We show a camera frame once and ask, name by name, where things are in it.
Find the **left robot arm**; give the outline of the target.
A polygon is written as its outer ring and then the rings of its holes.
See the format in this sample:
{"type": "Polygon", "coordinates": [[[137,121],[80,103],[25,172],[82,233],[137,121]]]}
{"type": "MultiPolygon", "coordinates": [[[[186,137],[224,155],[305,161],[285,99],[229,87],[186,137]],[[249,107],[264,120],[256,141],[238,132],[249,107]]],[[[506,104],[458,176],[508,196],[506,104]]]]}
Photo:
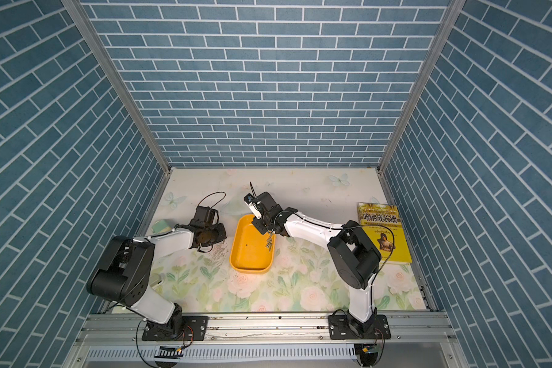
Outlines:
{"type": "Polygon", "coordinates": [[[182,308],[150,286],[153,262],[177,251],[202,251],[226,240],[219,211],[198,206],[187,225],[145,237],[116,236],[110,240],[87,284],[87,292],[124,305],[145,318],[150,328],[167,334],[182,332],[182,308]]]}

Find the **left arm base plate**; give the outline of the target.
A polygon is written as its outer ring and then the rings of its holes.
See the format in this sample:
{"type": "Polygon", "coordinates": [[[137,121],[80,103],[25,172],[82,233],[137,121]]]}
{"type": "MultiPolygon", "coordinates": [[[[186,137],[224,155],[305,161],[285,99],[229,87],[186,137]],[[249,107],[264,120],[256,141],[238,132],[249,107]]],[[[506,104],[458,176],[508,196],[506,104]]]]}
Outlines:
{"type": "Polygon", "coordinates": [[[167,324],[148,321],[142,341],[190,341],[204,340],[209,317],[204,315],[171,317],[167,324]]]}

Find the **yellow plastic storage box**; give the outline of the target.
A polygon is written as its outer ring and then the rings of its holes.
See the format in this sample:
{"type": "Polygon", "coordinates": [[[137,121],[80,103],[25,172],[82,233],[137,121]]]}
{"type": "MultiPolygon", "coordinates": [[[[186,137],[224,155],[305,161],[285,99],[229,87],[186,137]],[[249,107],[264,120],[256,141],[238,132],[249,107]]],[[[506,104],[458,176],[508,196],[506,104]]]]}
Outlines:
{"type": "Polygon", "coordinates": [[[253,214],[243,216],[237,225],[230,254],[230,265],[236,271],[245,274],[265,274],[274,260],[274,245],[271,251],[265,247],[267,237],[262,235],[251,223],[253,214]]]}

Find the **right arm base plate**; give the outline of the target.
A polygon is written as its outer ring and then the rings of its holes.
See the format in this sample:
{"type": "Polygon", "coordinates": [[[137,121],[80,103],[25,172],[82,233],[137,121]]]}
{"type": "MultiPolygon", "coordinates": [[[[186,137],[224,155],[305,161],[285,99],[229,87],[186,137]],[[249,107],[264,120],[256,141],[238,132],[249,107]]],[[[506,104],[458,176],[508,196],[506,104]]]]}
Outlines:
{"type": "Polygon", "coordinates": [[[391,332],[387,317],[373,314],[367,322],[345,314],[328,316],[331,340],[389,340],[391,332]]]}

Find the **pile of metal screws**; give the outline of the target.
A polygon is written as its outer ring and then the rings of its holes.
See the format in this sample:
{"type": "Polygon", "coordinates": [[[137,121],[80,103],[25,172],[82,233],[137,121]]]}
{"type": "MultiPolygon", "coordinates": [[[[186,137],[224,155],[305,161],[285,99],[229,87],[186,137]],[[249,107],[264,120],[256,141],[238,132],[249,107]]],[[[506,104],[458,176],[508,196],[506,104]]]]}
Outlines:
{"type": "Polygon", "coordinates": [[[271,251],[272,248],[273,248],[273,245],[274,245],[274,234],[270,234],[267,237],[267,242],[266,242],[265,247],[267,248],[268,251],[271,251]]]}

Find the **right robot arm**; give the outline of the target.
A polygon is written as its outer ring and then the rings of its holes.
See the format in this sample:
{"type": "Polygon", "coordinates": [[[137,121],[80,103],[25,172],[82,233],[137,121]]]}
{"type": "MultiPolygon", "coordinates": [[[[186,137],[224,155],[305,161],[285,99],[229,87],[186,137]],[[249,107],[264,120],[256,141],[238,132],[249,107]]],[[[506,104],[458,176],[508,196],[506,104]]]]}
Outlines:
{"type": "Polygon", "coordinates": [[[356,337],[374,331],[376,308],[373,283],[382,255],[363,228],[354,221],[333,224],[320,221],[288,207],[283,209],[272,196],[252,193],[244,201],[254,215],[252,224],[265,234],[302,239],[329,251],[340,278],[349,286],[347,326],[356,337]]]}

